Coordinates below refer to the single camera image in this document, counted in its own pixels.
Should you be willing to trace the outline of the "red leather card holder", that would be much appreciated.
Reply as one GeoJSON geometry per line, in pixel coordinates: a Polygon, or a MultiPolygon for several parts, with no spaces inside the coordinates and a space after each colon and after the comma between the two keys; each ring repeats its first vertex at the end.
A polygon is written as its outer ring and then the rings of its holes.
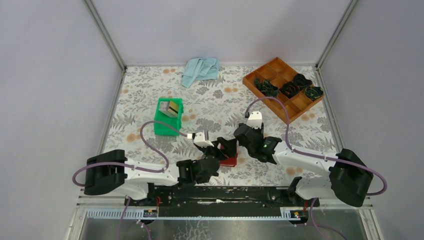
{"type": "Polygon", "coordinates": [[[220,166],[224,167],[235,167],[237,165],[238,153],[234,156],[225,155],[225,158],[219,161],[220,166]]]}

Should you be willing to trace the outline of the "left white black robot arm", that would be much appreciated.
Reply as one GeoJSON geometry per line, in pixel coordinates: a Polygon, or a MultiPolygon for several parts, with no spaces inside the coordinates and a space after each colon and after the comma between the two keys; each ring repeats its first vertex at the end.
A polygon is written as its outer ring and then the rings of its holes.
{"type": "Polygon", "coordinates": [[[180,160],[169,166],[132,160],[122,149],[91,157],[83,168],[83,192],[88,196],[116,193],[148,206],[155,200],[155,186],[193,187],[207,183],[219,175],[222,161],[237,157],[235,138],[209,141],[196,136],[193,143],[202,152],[201,159],[180,160]]]}

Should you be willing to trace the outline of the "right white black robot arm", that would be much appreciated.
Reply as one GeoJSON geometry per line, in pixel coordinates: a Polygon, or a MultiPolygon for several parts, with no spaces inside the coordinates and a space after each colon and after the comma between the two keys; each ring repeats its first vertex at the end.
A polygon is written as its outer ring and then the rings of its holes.
{"type": "Polygon", "coordinates": [[[262,163],[299,167],[318,177],[295,177],[287,189],[287,201],[293,206],[315,198],[337,198],[352,207],[361,207],[374,178],[361,159],[351,150],[326,153],[290,145],[278,137],[264,136],[264,129],[239,124],[233,133],[248,155],[262,163]]]}

